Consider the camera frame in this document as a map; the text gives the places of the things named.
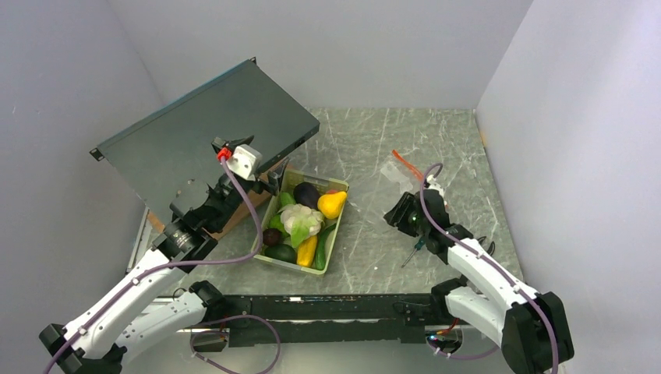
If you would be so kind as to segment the clear zip bag orange zipper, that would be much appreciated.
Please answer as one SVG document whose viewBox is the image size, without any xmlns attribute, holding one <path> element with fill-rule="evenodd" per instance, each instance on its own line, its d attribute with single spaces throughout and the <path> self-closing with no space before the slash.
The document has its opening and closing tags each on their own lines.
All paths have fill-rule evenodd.
<svg viewBox="0 0 661 374">
<path fill-rule="evenodd" d="M 380 167 L 380 173 L 389 182 L 396 185 L 400 193 L 415 192 L 423 180 L 422 172 L 396 150 L 391 151 L 391 155 Z"/>
</svg>

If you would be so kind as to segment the yellow corn cob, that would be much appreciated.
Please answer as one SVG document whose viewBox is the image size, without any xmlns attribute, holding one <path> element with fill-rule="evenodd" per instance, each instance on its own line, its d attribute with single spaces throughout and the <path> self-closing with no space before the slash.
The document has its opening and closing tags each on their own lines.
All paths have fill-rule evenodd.
<svg viewBox="0 0 661 374">
<path fill-rule="evenodd" d="M 313 235 L 305 239 L 297 248 L 296 264 L 304 267 L 311 267 L 316 255 L 318 238 Z"/>
</svg>

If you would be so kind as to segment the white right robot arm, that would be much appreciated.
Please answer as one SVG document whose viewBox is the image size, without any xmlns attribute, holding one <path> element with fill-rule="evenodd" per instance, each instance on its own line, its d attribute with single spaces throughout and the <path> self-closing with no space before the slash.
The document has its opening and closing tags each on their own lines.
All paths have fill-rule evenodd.
<svg viewBox="0 0 661 374">
<path fill-rule="evenodd" d="M 432 288 L 429 312 L 438 323 L 469 323 L 500 349 L 514 373 L 555 372 L 574 357 L 560 298 L 516 278 L 473 233 L 451 223 L 440 192 L 405 192 L 384 220 L 460 273 Z"/>
</svg>

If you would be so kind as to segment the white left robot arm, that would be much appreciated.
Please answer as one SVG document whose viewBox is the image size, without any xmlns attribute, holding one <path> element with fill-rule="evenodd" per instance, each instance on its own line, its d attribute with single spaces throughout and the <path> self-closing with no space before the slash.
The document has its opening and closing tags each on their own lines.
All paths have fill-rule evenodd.
<svg viewBox="0 0 661 374">
<path fill-rule="evenodd" d="M 65 373 L 119 373 L 145 349 L 184 327 L 212 327 L 233 306 L 208 281 L 198 281 L 167 305 L 149 310 L 161 292 L 198 266 L 206 266 L 223 231 L 240 206 L 256 208 L 250 192 L 276 195 L 288 166 L 287 154 L 263 161 L 252 138 L 212 146 L 223 175 L 215 185 L 191 179 L 170 202 L 172 219 L 142 259 L 103 298 L 65 325 L 39 335 L 51 354 L 49 368 Z"/>
</svg>

